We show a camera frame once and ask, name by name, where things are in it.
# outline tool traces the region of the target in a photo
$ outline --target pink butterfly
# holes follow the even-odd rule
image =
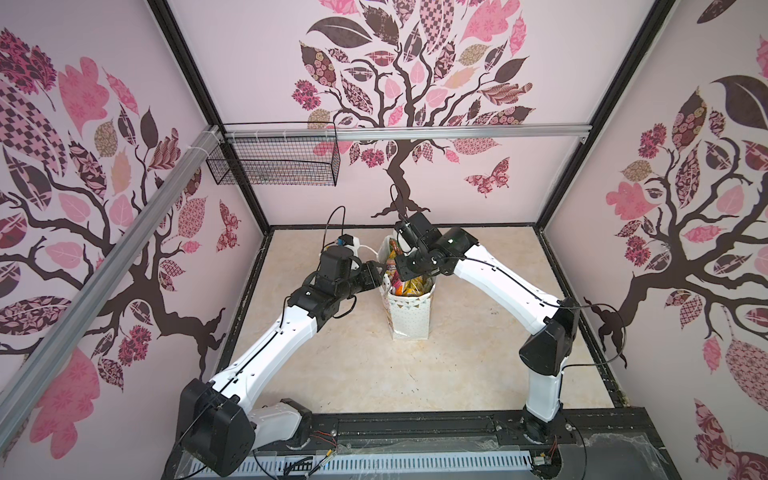
[[[240,221],[237,219],[237,215],[230,214],[230,209],[224,202],[219,200],[219,211],[221,212],[221,220],[224,221],[226,229],[219,236],[219,240],[216,242],[216,251],[220,252],[225,248],[234,248],[237,246],[237,234],[235,230],[240,225]]]
[[[507,187],[509,188],[509,185],[507,185],[507,182],[509,181],[509,175],[507,175],[506,172],[509,170],[509,157],[506,157],[504,160],[498,162],[498,165],[493,169],[491,172],[490,177],[486,177],[485,175],[471,175],[469,177],[466,177],[464,180],[468,181],[470,185],[473,187],[478,188],[478,192],[481,194],[484,194],[486,198],[488,198],[488,192],[493,190],[493,186],[496,187]]]

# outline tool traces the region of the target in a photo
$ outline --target wall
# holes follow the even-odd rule
[[[339,127],[588,123],[652,4],[171,3],[224,121]],[[428,209],[432,221],[532,222],[574,144],[348,143],[336,187],[255,190],[274,224],[324,223],[339,204],[349,222],[391,224],[393,183],[410,212]]]
[[[4,386],[205,123],[141,0],[3,14]],[[2,453],[0,475],[159,477],[180,391],[215,367],[259,242],[240,192],[199,170]]]
[[[681,2],[547,234],[620,307],[626,336],[589,320],[681,476],[765,478],[768,4],[709,4]]]

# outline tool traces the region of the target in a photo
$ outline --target wire basket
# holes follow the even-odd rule
[[[288,123],[309,124],[310,130],[255,131],[253,136],[230,137],[219,144],[207,159],[216,183],[336,186],[341,164],[336,126],[322,121],[258,125]]]

